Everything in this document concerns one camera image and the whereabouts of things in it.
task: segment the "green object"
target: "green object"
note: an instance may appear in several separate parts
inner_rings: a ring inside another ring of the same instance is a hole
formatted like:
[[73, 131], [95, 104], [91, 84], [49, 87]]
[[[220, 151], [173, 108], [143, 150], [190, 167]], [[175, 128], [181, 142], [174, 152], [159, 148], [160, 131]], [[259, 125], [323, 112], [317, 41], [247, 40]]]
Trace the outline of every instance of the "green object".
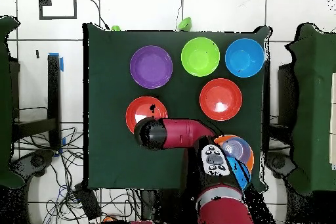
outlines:
[[178, 25], [178, 29], [180, 31], [189, 32], [191, 28], [192, 28], [192, 19], [190, 17], [183, 19]]
[[112, 31], [121, 31], [121, 30], [120, 30], [120, 27], [117, 26], [117, 25], [112, 26], [112, 29], [111, 29], [111, 30], [112, 30]]
[[219, 49], [212, 40], [197, 37], [187, 42], [181, 53], [182, 65], [193, 76], [207, 76], [219, 64]]
[[329, 163], [332, 73], [336, 72], [336, 34], [313, 24], [298, 28], [287, 46], [294, 55], [299, 84], [297, 122], [293, 129], [293, 160], [298, 166], [287, 178], [300, 194], [336, 190], [336, 170]]
[[0, 18], [0, 185], [11, 189], [20, 188], [24, 180], [9, 169], [12, 151], [12, 84], [9, 70], [9, 53], [6, 43], [8, 34], [18, 27], [13, 17]]
[[[252, 38], [263, 46], [264, 39], [269, 35], [268, 27], [261, 27], [256, 33], [250, 34], [161, 31], [112, 33], [93, 24], [85, 25], [89, 36], [90, 188], [181, 188], [186, 178], [183, 171], [184, 149], [151, 151], [139, 147], [126, 126], [126, 109], [134, 99], [152, 96], [165, 105], [170, 118], [198, 119], [215, 128], [201, 111], [200, 92], [211, 79], [228, 78], [240, 88], [243, 104], [232, 119], [211, 122], [224, 133], [238, 135], [250, 144], [255, 156], [252, 182], [258, 191], [265, 189], [259, 180], [264, 68], [251, 78], [237, 78], [222, 61], [210, 76], [198, 78], [186, 72], [180, 54], [188, 41], [200, 36], [213, 40], [223, 52], [233, 41], [242, 37]], [[135, 83], [129, 71], [133, 54], [147, 45], [162, 47], [173, 61], [171, 79], [164, 86], [151, 90]]]

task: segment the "blue tape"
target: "blue tape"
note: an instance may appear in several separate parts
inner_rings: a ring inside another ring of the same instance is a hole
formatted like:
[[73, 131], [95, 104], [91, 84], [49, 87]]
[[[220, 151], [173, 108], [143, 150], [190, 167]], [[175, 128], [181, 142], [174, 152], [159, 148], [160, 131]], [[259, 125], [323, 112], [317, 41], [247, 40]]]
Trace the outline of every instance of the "blue tape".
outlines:
[[[63, 146], [66, 145], [66, 138], [62, 138], [62, 145], [63, 145]], [[60, 149], [58, 150], [58, 153], [59, 153], [59, 154], [63, 154], [63, 149], [60, 148]], [[59, 154], [55, 154], [54, 157], [55, 157], [55, 158], [59, 157], [59, 156], [60, 156]]]
[[61, 71], [61, 72], [64, 71], [63, 57], [60, 58], [60, 71]]

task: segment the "table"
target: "table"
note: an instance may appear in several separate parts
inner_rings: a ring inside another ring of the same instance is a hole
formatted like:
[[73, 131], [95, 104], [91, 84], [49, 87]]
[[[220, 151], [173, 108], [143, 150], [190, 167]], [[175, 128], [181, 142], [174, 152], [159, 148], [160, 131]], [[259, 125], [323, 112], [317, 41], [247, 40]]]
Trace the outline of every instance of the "table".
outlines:
[[[264, 68], [250, 78], [231, 74], [224, 63], [227, 47], [239, 38], [251, 38], [262, 47], [269, 36], [266, 26], [253, 33], [126, 31], [110, 32], [93, 24], [84, 24], [84, 60], [88, 63], [89, 84], [84, 82], [84, 122], [89, 123], [89, 140], [85, 142], [89, 159], [85, 174], [89, 188], [180, 188], [183, 149], [149, 151], [140, 148], [125, 123], [128, 105], [137, 97], [158, 98], [167, 108], [170, 118], [201, 120], [209, 127], [213, 123], [225, 134], [238, 135], [251, 146], [255, 166], [252, 182], [257, 190], [264, 190], [259, 179], [261, 153], [262, 90]], [[184, 45], [195, 37], [213, 40], [220, 50], [218, 68], [209, 76], [198, 78], [182, 67], [180, 54]], [[132, 55], [141, 47], [157, 45], [164, 48], [173, 61], [173, 75], [169, 82], [157, 89], [145, 89], [134, 82], [129, 71]], [[241, 89], [243, 103], [232, 119], [216, 122], [209, 119], [199, 105], [202, 87], [215, 78], [232, 80]]]

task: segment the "green tablecloth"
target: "green tablecloth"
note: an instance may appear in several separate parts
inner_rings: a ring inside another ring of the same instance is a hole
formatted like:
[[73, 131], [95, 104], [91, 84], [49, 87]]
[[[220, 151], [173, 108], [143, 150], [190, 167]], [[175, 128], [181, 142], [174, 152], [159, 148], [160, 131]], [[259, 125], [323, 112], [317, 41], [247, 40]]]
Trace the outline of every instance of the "green tablecloth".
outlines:
[[[255, 167], [252, 180], [259, 181], [261, 149], [261, 104], [264, 69], [251, 78], [232, 75], [224, 55], [233, 41], [248, 37], [264, 47], [268, 27], [255, 33], [211, 32], [109, 32], [88, 24], [89, 35], [89, 186], [105, 188], [180, 188], [183, 149], [150, 151], [140, 148], [125, 123], [128, 105], [137, 97], [158, 98], [170, 118], [198, 119], [211, 126], [199, 105], [202, 87], [211, 79], [228, 78], [241, 89], [240, 111], [225, 122], [212, 121], [225, 134], [244, 138], [253, 149]], [[212, 39], [220, 50], [218, 68], [198, 78], [182, 67], [180, 54], [187, 41], [195, 37]], [[132, 55], [141, 47], [164, 48], [173, 61], [173, 75], [158, 89], [145, 89], [134, 82], [129, 71]]]
[[293, 160], [297, 169], [287, 178], [303, 194], [336, 190], [336, 170], [329, 163], [332, 73], [336, 72], [336, 34], [322, 33], [313, 24], [299, 27], [293, 52], [299, 83], [297, 122], [293, 129]]

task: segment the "floor tile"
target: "floor tile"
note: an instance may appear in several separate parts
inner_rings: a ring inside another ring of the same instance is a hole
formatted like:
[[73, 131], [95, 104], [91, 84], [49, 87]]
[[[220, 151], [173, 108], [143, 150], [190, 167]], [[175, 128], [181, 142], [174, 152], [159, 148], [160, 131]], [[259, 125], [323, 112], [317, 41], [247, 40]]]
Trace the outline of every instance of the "floor tile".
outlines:
[[100, 15], [109, 28], [122, 31], [175, 30], [180, 6], [181, 0], [100, 0]]
[[287, 205], [267, 205], [276, 224], [285, 224]]
[[[83, 46], [81, 41], [19, 41], [20, 108], [47, 107], [48, 54], [59, 53], [61, 122], [83, 121]], [[43, 110], [25, 110], [21, 120], [38, 120]]]
[[192, 31], [252, 32], [264, 25], [265, 0], [184, 0]]
[[[102, 189], [102, 202], [109, 203], [113, 202], [124, 203], [124, 201], [130, 199], [133, 203], [133, 194], [130, 189]], [[135, 201], [140, 202], [137, 194], [135, 193]]]
[[286, 204], [287, 189], [284, 180], [273, 177], [272, 172], [265, 166], [264, 181], [268, 186], [268, 190], [262, 195], [266, 204]]
[[[16, 17], [16, 0], [0, 0], [0, 16]], [[16, 39], [16, 30], [9, 34], [9, 39]]]
[[266, 24], [273, 28], [270, 40], [293, 41], [297, 26], [315, 23], [325, 32], [336, 27], [335, 0], [267, 0]]
[[292, 61], [291, 53], [285, 48], [287, 43], [270, 43], [270, 114], [279, 114], [278, 70], [279, 66]]
[[126, 221], [136, 221], [140, 220], [139, 215], [141, 215], [141, 203], [138, 203], [138, 206], [135, 205], [133, 208], [130, 204], [102, 204], [102, 212], [105, 216], [106, 214], [119, 219]]
[[[31, 224], [56, 224], [56, 216], [50, 219], [50, 215], [47, 212], [47, 208], [49, 210], [49, 213], [52, 213], [54, 211], [53, 204], [48, 204], [46, 207], [46, 203], [28, 203], [28, 213], [30, 216], [30, 223]], [[74, 208], [72, 210], [77, 217], [84, 215], [83, 209]], [[78, 224], [77, 221], [75, 220], [75, 217], [72, 215], [72, 213], [68, 209], [66, 209], [66, 207], [63, 208], [63, 212], [64, 212], [64, 217], [67, 217], [68, 219], [74, 219], [74, 220], [66, 221], [65, 219], [59, 218], [57, 220], [57, 224]], [[100, 218], [98, 217], [97, 219], [93, 219], [89, 221], [87, 217], [85, 217], [85, 218], [78, 219], [78, 221], [79, 221], [79, 224], [89, 224], [89, 222], [100, 223]]]
[[[52, 6], [43, 12], [67, 16], [69, 1], [51, 0]], [[39, 0], [18, 0], [19, 39], [83, 39], [82, 23], [99, 23], [99, 12], [90, 0], [77, 0], [77, 19], [39, 19]]]
[[9, 54], [12, 58], [18, 58], [18, 50], [16, 47], [16, 41], [7, 41]]

